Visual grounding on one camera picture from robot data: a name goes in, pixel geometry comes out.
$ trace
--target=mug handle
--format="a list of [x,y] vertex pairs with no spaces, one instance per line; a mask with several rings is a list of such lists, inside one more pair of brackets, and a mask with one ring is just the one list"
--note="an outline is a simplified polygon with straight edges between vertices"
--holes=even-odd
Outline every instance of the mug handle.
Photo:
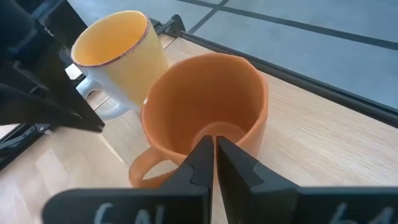
[[152,177],[145,180],[143,178],[145,174],[154,166],[166,160],[168,159],[162,156],[159,151],[153,147],[148,148],[141,153],[134,162],[132,162],[129,169],[130,184],[133,187],[139,188],[159,187],[173,174],[174,170],[162,175],[158,175],[157,177]]
[[[92,91],[94,90],[100,90],[101,89],[101,85],[94,81],[91,80],[89,78],[85,78],[77,87],[76,87],[77,91],[80,93],[80,95],[84,98],[87,99],[88,94],[90,94]],[[118,103],[116,106],[114,106],[113,108],[110,108],[106,111],[96,111],[96,113],[98,114],[98,116],[103,119],[103,120],[107,120],[107,119],[113,119],[116,118],[122,114],[124,114],[125,112],[127,112],[129,109],[122,106],[120,103]]]

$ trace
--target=gray floor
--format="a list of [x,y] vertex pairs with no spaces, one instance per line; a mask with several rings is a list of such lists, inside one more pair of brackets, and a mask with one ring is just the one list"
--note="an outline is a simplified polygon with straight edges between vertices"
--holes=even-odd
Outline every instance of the gray floor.
[[[219,4],[221,0],[201,0]],[[176,0],[69,0],[87,24],[126,9],[166,22],[180,14],[190,30],[210,7]],[[396,0],[229,0],[232,7],[398,42]],[[195,33],[327,84],[398,108],[398,51],[218,11]]]

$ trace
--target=wooden table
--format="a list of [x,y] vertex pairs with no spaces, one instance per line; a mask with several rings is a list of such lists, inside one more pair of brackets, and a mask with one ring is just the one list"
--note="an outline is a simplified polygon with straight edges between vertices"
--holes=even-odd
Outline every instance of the wooden table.
[[[209,52],[184,39],[162,40],[171,65]],[[269,117],[258,157],[263,164],[299,185],[398,185],[398,129],[264,76]],[[97,110],[113,104],[105,98]],[[102,134],[61,128],[0,172],[0,223],[38,220],[39,208],[61,190],[128,187],[128,167],[149,145],[136,112],[105,123]],[[147,176],[173,168],[164,162]],[[226,223],[218,186],[213,197],[213,223]]]

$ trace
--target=mug rim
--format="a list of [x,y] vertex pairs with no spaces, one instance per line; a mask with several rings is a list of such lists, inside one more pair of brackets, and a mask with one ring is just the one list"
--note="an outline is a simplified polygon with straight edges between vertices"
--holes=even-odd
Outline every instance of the mug rim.
[[[251,126],[251,128],[249,129],[249,131],[236,143],[237,146],[240,146],[240,144],[245,141],[250,135],[253,134],[253,132],[261,125],[262,121],[267,121],[267,117],[268,117],[268,104],[269,104],[269,94],[268,94],[268,82],[266,81],[265,76],[261,75],[259,70],[256,69],[254,67],[254,65],[252,65],[249,61],[247,61],[245,58],[242,57],[238,57],[235,55],[229,55],[229,54],[222,54],[222,53],[216,53],[216,52],[212,52],[212,53],[207,53],[207,54],[203,54],[203,55],[196,55],[190,58],[187,58],[185,60],[181,60],[177,63],[175,63],[174,65],[172,65],[169,70],[171,70],[172,68],[179,66],[182,63],[185,63],[186,61],[189,60],[195,60],[198,58],[202,58],[202,57],[208,57],[209,55],[216,55],[218,57],[225,57],[225,58],[238,58],[241,61],[243,61],[247,68],[252,70],[252,72],[255,73],[255,77],[257,77],[258,81],[262,83],[262,92],[263,92],[263,101],[262,101],[262,107],[261,107],[261,112],[259,114],[259,116],[257,117],[256,122],[254,122],[254,124]],[[144,100],[144,104],[142,106],[141,109],[141,123],[142,123],[142,128],[144,130],[144,133],[148,139],[149,144],[152,147],[155,147],[156,149],[166,153],[166,155],[168,156],[173,156],[176,157],[178,159],[182,159],[184,160],[188,155],[179,153],[179,152],[175,152],[175,151],[171,151],[170,149],[167,149],[166,147],[161,146],[151,135],[149,135],[148,133],[148,128],[146,123],[144,122],[144,114],[145,114],[145,109],[146,109],[146,103],[148,100],[149,95],[154,91],[154,87],[156,86],[156,83],[161,82],[162,79],[165,79],[164,77],[167,76],[168,71],[163,74],[150,88],[147,94],[147,98]]]
[[[124,13],[135,13],[135,14],[140,14],[141,16],[144,16],[144,17],[145,17],[145,22],[146,22],[145,31],[144,31],[144,33],[140,36],[139,40],[138,40],[136,43],[134,43],[131,47],[129,47],[126,51],[124,51],[123,53],[121,53],[120,55],[118,55],[117,57],[112,58],[112,59],[109,59],[109,60],[107,60],[107,61],[105,61],[105,62],[96,64],[96,65],[82,65],[82,64],[78,63],[78,62],[75,60],[75,58],[74,58],[74,56],[73,56],[73,53],[74,53],[74,51],[75,51],[76,43],[80,40],[80,38],[81,38],[83,35],[85,35],[87,32],[89,32],[90,29],[94,28],[94,26],[98,26],[99,23],[101,23],[101,22],[103,22],[103,21],[105,21],[105,20],[107,20],[107,19],[109,19],[109,18],[112,18],[112,17],[114,17],[114,16],[117,15],[117,14],[124,14]],[[99,19],[99,20],[95,21],[92,25],[90,25],[89,27],[87,27],[87,28],[78,36],[78,38],[76,39],[75,43],[73,43],[72,48],[71,48],[71,50],[70,50],[70,58],[72,59],[73,63],[75,63],[76,65],[78,65],[78,66],[80,66],[80,67],[83,67],[83,68],[101,67],[101,66],[104,66],[104,65],[108,65],[108,64],[110,64],[110,63],[112,63],[112,62],[115,62],[115,61],[119,60],[121,57],[123,57],[123,56],[127,55],[128,53],[134,51],[134,49],[138,47],[138,45],[139,45],[139,44],[145,39],[145,37],[148,35],[149,24],[150,24],[149,18],[148,18],[145,14],[143,14],[142,12],[140,12],[140,11],[136,11],[136,10],[125,10],[125,11],[120,11],[120,12],[115,12],[115,13],[113,13],[113,14],[110,14],[110,15],[108,15],[108,16],[102,18],[102,19]]]

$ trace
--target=white mug handle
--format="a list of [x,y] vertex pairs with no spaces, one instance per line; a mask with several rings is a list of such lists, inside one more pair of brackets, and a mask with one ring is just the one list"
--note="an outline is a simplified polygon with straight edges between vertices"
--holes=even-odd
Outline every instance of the white mug handle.
[[[94,80],[90,80],[89,78],[85,78],[76,87],[76,89],[80,93],[80,95],[86,100],[88,94],[90,94],[94,90],[100,90],[101,89],[101,85],[98,82],[94,81]],[[110,109],[108,109],[106,111],[96,111],[96,113],[98,114],[98,116],[101,119],[107,120],[107,119],[117,118],[118,116],[124,114],[128,110],[129,110],[128,108],[126,108],[125,106],[123,106],[120,103],[118,103],[113,108],[110,108]]]

